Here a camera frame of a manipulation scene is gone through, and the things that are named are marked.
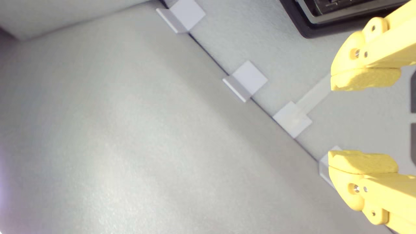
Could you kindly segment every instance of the gray surface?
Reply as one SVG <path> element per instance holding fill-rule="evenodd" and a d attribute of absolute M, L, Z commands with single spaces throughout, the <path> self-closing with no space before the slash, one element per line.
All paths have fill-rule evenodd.
<path fill-rule="evenodd" d="M 168 0 L 172 5 L 176 0 Z M 274 115 L 297 102 L 330 72 L 349 32 L 304 39 L 278 0 L 196 0 L 207 16 L 192 35 L 230 73 L 252 61 L 269 79 L 253 99 Z M 313 123 L 296 140 L 316 159 L 343 149 L 390 154 L 403 173 L 416 174 L 410 157 L 410 76 L 391 88 L 331 93 L 308 114 Z"/>
<path fill-rule="evenodd" d="M 1 37 L 2 233 L 388 233 L 158 6 Z"/>
<path fill-rule="evenodd" d="M 0 26 L 26 40 L 147 0 L 0 0 Z"/>
<path fill-rule="evenodd" d="M 171 6 L 176 0 L 166 2 Z M 207 16 L 191 34 L 229 74 L 245 61 L 253 62 L 269 79 L 253 99 L 270 116 L 289 101 L 297 102 L 329 73 L 350 34 L 305 39 L 278 0 L 196 2 Z"/>
<path fill-rule="evenodd" d="M 313 123 L 296 140 L 321 157 L 334 145 L 391 155 L 404 174 L 416 174 L 411 160 L 410 77 L 405 67 L 392 87 L 359 92 L 332 92 L 308 116 Z"/>

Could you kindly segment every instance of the white plastic block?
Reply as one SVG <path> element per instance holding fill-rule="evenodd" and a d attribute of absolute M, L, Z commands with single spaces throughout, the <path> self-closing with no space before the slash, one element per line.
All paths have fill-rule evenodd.
<path fill-rule="evenodd" d="M 267 78 L 250 61 L 247 61 L 223 81 L 243 102 L 246 102 L 267 83 Z"/>
<path fill-rule="evenodd" d="M 339 146 L 334 146 L 331 150 L 342 150 Z M 334 188 L 334 185 L 329 177 L 328 153 L 326 153 L 321 160 L 319 160 L 319 175 Z"/>
<path fill-rule="evenodd" d="M 194 0 L 179 0 L 170 9 L 156 11 L 175 33 L 189 32 L 206 15 Z"/>
<path fill-rule="evenodd" d="M 303 130 L 312 124 L 312 120 L 295 103 L 289 102 L 273 119 L 285 130 L 292 138 L 299 136 Z"/>

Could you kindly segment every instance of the black device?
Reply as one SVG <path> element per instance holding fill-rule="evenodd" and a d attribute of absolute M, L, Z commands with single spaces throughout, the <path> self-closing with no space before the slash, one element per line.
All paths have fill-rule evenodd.
<path fill-rule="evenodd" d="M 362 29 L 375 17 L 385 17 L 409 0 L 280 0 L 305 38 Z"/>

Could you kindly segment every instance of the gray wall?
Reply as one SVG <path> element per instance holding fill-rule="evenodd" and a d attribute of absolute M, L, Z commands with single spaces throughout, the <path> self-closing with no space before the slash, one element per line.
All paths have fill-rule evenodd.
<path fill-rule="evenodd" d="M 388 233 L 156 7 L 1 37 L 2 233 Z"/>

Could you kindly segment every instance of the metal screw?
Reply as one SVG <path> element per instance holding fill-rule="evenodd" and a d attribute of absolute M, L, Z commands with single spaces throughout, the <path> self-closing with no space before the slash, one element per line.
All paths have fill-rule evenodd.
<path fill-rule="evenodd" d="M 358 185 L 354 185 L 354 191 L 356 193 L 359 193 L 360 192 L 360 187 L 358 187 Z"/>

